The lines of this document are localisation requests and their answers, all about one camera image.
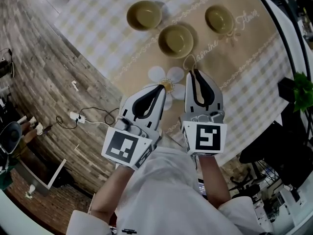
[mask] checkered tablecloth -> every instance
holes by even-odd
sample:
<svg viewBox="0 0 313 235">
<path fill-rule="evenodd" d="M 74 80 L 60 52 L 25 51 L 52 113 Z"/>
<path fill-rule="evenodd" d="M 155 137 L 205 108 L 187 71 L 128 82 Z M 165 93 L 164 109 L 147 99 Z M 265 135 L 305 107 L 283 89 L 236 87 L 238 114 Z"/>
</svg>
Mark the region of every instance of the checkered tablecloth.
<svg viewBox="0 0 313 235">
<path fill-rule="evenodd" d="M 128 8 L 138 0 L 70 0 L 55 25 L 62 34 L 105 77 L 121 68 L 125 60 L 155 37 L 158 30 L 138 32 L 126 22 Z M 154 0 L 162 6 L 163 16 L 171 18 L 190 9 L 198 0 Z M 225 119 L 228 124 L 224 153 L 217 156 L 220 165 L 236 156 L 255 140 L 281 113 L 286 103 L 278 96 L 277 83 L 291 70 L 283 43 L 276 33 L 262 47 L 257 59 L 247 60 L 242 69 L 221 88 Z M 182 143 L 181 134 L 173 135 Z"/>
</svg>

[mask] yellow bowl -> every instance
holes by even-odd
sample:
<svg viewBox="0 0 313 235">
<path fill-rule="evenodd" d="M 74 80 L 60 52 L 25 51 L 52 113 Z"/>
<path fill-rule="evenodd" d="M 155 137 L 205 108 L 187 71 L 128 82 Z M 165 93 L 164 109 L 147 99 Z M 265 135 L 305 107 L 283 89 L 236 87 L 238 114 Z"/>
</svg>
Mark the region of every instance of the yellow bowl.
<svg viewBox="0 0 313 235">
<path fill-rule="evenodd" d="M 126 17 L 131 28 L 146 31 L 159 25 L 162 11 L 155 2 L 139 1 L 128 9 Z"/>
<path fill-rule="evenodd" d="M 161 31 L 158 45 L 165 55 L 172 58 L 183 58 L 191 52 L 194 39 L 186 27 L 177 24 L 168 26 Z"/>
<path fill-rule="evenodd" d="M 224 6 L 213 5 L 205 12 L 207 25 L 218 34 L 227 34 L 234 29 L 234 18 Z"/>
</svg>

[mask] wire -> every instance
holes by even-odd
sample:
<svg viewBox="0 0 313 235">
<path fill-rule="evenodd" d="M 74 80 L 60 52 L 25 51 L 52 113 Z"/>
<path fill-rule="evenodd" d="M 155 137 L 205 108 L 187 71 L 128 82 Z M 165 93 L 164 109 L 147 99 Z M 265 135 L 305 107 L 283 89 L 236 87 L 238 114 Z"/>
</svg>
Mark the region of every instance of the wire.
<svg viewBox="0 0 313 235">
<path fill-rule="evenodd" d="M 195 156 L 195 163 L 196 163 L 196 170 L 198 170 L 198 164 L 197 164 L 196 156 Z"/>
<path fill-rule="evenodd" d="M 57 123 L 58 125 L 60 125 L 63 129 L 72 130 L 72 129 L 75 129 L 75 128 L 77 127 L 78 119 L 76 120 L 76 125 L 75 125 L 75 127 L 64 127 L 64 126 L 62 126 L 61 124 L 63 124 L 63 119 L 61 118 L 61 116 L 56 116 L 55 120 L 56 120 L 56 123 Z"/>
<path fill-rule="evenodd" d="M 283 4 L 283 6 L 284 6 L 284 8 L 285 8 L 285 10 L 289 16 L 289 19 L 293 25 L 293 28 L 297 34 L 297 37 L 298 37 L 298 40 L 299 40 L 299 43 L 301 46 L 302 54 L 303 54 L 303 59 L 304 59 L 304 63 L 305 63 L 307 77 L 308 77 L 308 80 L 311 81 L 311 71 L 310 71 L 310 65 L 309 65 L 309 60 L 308 60 L 308 54 L 307 54 L 307 51 L 306 51 L 306 48 L 304 45 L 303 37 L 302 37 L 301 31 L 300 31 L 298 22 L 297 22 L 296 18 L 294 17 L 292 10 L 290 9 L 290 6 L 288 4 L 288 0 L 280 0 L 280 1 Z"/>
<path fill-rule="evenodd" d="M 287 56 L 289 58 L 289 62 L 290 62 L 290 67 L 291 67 L 291 70 L 292 70 L 292 74 L 295 75 L 296 71 L 295 71 L 295 66 L 294 66 L 294 62 L 293 62 L 293 58 L 292 58 L 292 54 L 291 54 L 291 51 L 290 51 L 290 48 L 289 48 L 289 45 L 288 45 L 288 42 L 286 40 L 286 37 L 285 37 L 285 34 L 275 16 L 275 14 L 273 13 L 271 7 L 269 6 L 269 4 L 266 2 L 266 0 L 261 0 L 262 4 L 264 5 L 264 7 L 266 8 L 266 10 L 268 11 L 270 17 L 272 18 L 277 30 L 278 30 L 278 33 L 284 43 L 284 46 L 285 46 L 285 49 L 286 49 L 286 52 L 287 52 Z"/>
<path fill-rule="evenodd" d="M 53 126 L 53 124 L 47 126 L 45 129 L 43 129 L 43 131 L 41 133 L 37 134 L 37 136 L 41 135 L 42 133 L 47 134 L 51 130 L 52 126 Z"/>
<path fill-rule="evenodd" d="M 306 111 L 304 112 L 304 114 L 305 114 L 307 120 L 309 121 L 309 113 L 308 113 L 308 110 L 306 110 Z M 312 125 L 310 125 L 310 129 L 311 129 L 311 133 L 312 133 L 312 135 L 313 135 L 313 128 L 312 128 Z"/>
<path fill-rule="evenodd" d="M 309 141 L 309 137 L 310 137 L 310 127 L 311 127 L 311 122 L 312 122 L 312 113 L 310 113 L 309 109 L 308 109 L 308 113 L 309 113 L 309 119 L 308 119 L 307 136 L 305 139 L 305 146 L 308 145 L 308 141 Z"/>
<path fill-rule="evenodd" d="M 4 51 L 5 49 L 10 49 L 10 48 L 4 48 L 4 49 L 0 50 L 0 52 Z"/>
<path fill-rule="evenodd" d="M 102 124 L 105 124 L 107 127 L 110 127 L 107 123 L 105 123 L 105 122 L 90 122 L 90 121 L 88 121 L 87 119 L 85 120 L 86 122 L 88 122 L 88 123 L 102 123 Z"/>
<path fill-rule="evenodd" d="M 79 119 L 80 114 L 82 113 L 82 111 L 83 111 L 83 110 L 89 110 L 89 109 L 97 109 L 97 110 L 99 110 L 99 111 L 106 112 L 107 114 L 106 114 L 105 117 L 104 117 L 104 122 L 100 122 L 100 121 L 98 121 L 98 122 L 90 122 L 90 121 L 88 121 L 88 120 L 86 120 L 86 122 L 88 122 L 88 123 L 103 123 L 103 124 L 105 124 L 105 125 L 107 125 L 107 126 L 111 126 L 111 125 L 113 125 L 113 124 L 115 123 L 115 118 L 114 118 L 114 116 L 112 115 L 112 112 L 116 111 L 116 110 L 119 109 L 119 108 L 115 108 L 114 110 L 111 110 L 110 112 L 108 112 L 107 110 L 104 110 L 104 109 L 101 109 L 101 108 L 98 108 L 98 107 L 87 107 L 87 108 L 83 108 L 83 109 L 80 110 L 80 112 L 79 112 L 79 114 L 78 114 L 78 118 L 77 118 L 76 121 L 75 121 L 76 123 L 75 123 L 75 126 L 74 126 L 74 127 L 65 127 L 65 126 L 62 126 L 62 124 L 63 124 L 63 119 L 62 119 L 61 116 L 56 116 L 56 123 L 57 123 L 60 127 L 62 127 L 63 129 L 73 130 L 73 129 L 77 128 L 77 126 L 78 126 L 78 125 L 77 125 L 77 122 L 78 122 L 78 119 Z M 112 119 L 112 121 L 108 122 L 107 117 L 110 117 L 110 118 Z"/>
</svg>

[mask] white sleeve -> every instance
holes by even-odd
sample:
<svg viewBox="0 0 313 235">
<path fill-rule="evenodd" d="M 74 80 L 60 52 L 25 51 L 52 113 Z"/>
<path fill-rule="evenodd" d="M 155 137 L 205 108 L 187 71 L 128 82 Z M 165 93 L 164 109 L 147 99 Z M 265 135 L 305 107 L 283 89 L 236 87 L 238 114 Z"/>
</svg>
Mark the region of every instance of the white sleeve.
<svg viewBox="0 0 313 235">
<path fill-rule="evenodd" d="M 67 235 L 111 235 L 109 225 L 103 220 L 82 211 L 73 211 Z"/>
<path fill-rule="evenodd" d="M 258 223 L 253 202 L 249 197 L 231 199 L 221 205 L 219 211 L 244 235 L 258 235 L 265 232 Z"/>
</svg>

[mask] brick wall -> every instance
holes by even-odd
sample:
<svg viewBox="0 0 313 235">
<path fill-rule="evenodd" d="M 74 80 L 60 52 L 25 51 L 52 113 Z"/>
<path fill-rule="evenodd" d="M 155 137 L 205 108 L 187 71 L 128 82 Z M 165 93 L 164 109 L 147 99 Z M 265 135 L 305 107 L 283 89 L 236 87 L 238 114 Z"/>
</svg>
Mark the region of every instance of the brick wall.
<svg viewBox="0 0 313 235">
<path fill-rule="evenodd" d="M 71 186 L 52 187 L 50 195 L 43 197 L 37 192 L 32 199 L 25 197 L 29 184 L 16 172 L 11 171 L 13 184 L 5 194 L 26 215 L 53 234 L 65 234 L 73 210 L 87 212 L 91 199 Z"/>
</svg>

